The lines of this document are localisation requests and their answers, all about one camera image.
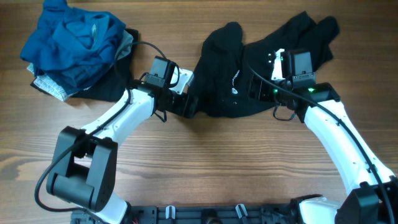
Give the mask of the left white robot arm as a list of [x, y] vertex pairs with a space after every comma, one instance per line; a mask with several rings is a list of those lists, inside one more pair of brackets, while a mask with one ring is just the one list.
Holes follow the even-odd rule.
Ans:
[[192, 71], [155, 57], [144, 76], [96, 121], [81, 129], [67, 126], [58, 135], [46, 190], [100, 223], [132, 222], [130, 204], [114, 193], [119, 146], [156, 111], [191, 112], [184, 89], [193, 80]]

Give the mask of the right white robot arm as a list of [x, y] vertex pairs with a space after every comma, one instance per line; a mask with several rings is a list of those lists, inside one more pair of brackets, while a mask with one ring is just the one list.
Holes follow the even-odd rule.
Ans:
[[294, 198], [286, 211], [287, 223], [397, 223], [397, 177], [372, 152], [329, 83], [317, 83], [307, 50], [272, 52], [267, 57], [269, 78], [254, 77], [269, 86], [261, 99], [285, 106], [321, 142], [343, 181], [343, 202], [322, 195]]

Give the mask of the black t-shirt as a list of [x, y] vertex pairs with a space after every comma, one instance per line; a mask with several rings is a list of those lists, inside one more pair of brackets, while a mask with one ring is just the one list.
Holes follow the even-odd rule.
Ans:
[[308, 50], [312, 69], [317, 71], [333, 58], [329, 44], [339, 32], [335, 17], [315, 22], [301, 12], [263, 39], [243, 44], [242, 27], [229, 22], [204, 41], [188, 94], [198, 98], [197, 111], [212, 117], [238, 118], [269, 110], [274, 102], [248, 97], [253, 75], [271, 78], [268, 54], [279, 49]]

